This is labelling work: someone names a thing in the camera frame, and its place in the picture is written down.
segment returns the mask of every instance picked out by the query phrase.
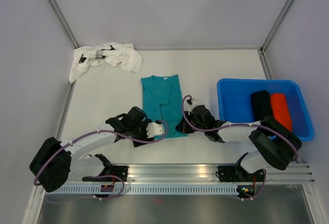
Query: orange cloth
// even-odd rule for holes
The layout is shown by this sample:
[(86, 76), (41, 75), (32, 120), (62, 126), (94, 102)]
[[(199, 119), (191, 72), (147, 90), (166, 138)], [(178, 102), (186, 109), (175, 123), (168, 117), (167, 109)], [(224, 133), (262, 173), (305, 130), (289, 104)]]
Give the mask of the orange cloth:
[(285, 94), (275, 93), (270, 96), (271, 106), (274, 118), (279, 121), (289, 131), (293, 131), (293, 122), (291, 120)]

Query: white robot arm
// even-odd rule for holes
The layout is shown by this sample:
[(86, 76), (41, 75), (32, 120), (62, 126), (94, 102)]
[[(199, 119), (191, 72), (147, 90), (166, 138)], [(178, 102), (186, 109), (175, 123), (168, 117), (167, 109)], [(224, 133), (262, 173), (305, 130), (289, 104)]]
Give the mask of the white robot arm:
[[(177, 130), (186, 134), (201, 131), (213, 142), (254, 144), (255, 151), (242, 155), (234, 166), (239, 178), (243, 179), (268, 166), (285, 170), (291, 161), (298, 159), (301, 141), (275, 119), (266, 117), (263, 121), (234, 124), (215, 120), (209, 110), (204, 105), (197, 104), (195, 99), (191, 98), (188, 103), (190, 110), (184, 112), (184, 106), (182, 107), (184, 117), (177, 125)], [(42, 185), (47, 192), (52, 192), (67, 180), (98, 176), (104, 173), (110, 162), (102, 155), (80, 159), (82, 156), (124, 138), (133, 140), (135, 147), (158, 142), (168, 133), (168, 129), (160, 122), (166, 123), (152, 122), (143, 110), (133, 107), (127, 114), (110, 118), (78, 138), (62, 141), (49, 138), (30, 164), (30, 170), (35, 175), (34, 184)], [(158, 135), (162, 137), (154, 140), (154, 136)]]

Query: floor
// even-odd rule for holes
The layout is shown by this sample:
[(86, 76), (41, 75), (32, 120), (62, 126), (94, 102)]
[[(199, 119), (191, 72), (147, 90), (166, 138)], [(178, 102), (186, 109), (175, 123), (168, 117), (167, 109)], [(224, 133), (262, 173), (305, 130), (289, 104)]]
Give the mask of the floor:
[[(179, 75), (183, 96), (192, 95), (219, 118), (216, 84), (222, 78), (265, 79), (256, 50), (140, 51), (140, 73), (107, 64), (91, 67), (76, 82), (62, 138), (76, 137), (96, 129), (110, 117), (142, 107), (140, 78)], [(165, 139), (134, 148), (128, 140), (101, 147), (112, 163), (235, 163), (252, 144), (219, 144), (204, 134)]]

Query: white cloth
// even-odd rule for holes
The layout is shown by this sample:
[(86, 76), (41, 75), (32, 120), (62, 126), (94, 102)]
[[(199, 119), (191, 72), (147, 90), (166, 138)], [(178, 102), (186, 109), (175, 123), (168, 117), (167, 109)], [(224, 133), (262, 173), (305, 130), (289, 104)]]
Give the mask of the white cloth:
[[(82, 56), (86, 59), (84, 62), (79, 63)], [(104, 62), (113, 67), (121, 63), (121, 68), (124, 70), (140, 72), (143, 58), (134, 49), (134, 44), (132, 43), (106, 43), (95, 47), (80, 47), (74, 50), (73, 63), (68, 80), (70, 83), (73, 83), (88, 70), (90, 65), (96, 67)]]

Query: white wall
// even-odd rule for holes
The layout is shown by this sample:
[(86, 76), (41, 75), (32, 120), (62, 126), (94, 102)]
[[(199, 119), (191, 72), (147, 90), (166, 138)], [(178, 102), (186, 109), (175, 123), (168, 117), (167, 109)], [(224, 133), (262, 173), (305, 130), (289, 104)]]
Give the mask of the white wall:
[(296, 0), (267, 50), (273, 74), (296, 81), (310, 113), (315, 137), (305, 142), (309, 162), (329, 211), (329, 0)]
[(0, 222), (16, 224), (29, 163), (58, 125), (73, 50), (46, 0), (0, 0), (0, 11)]
[(57, 0), (80, 45), (260, 47), (286, 0)]

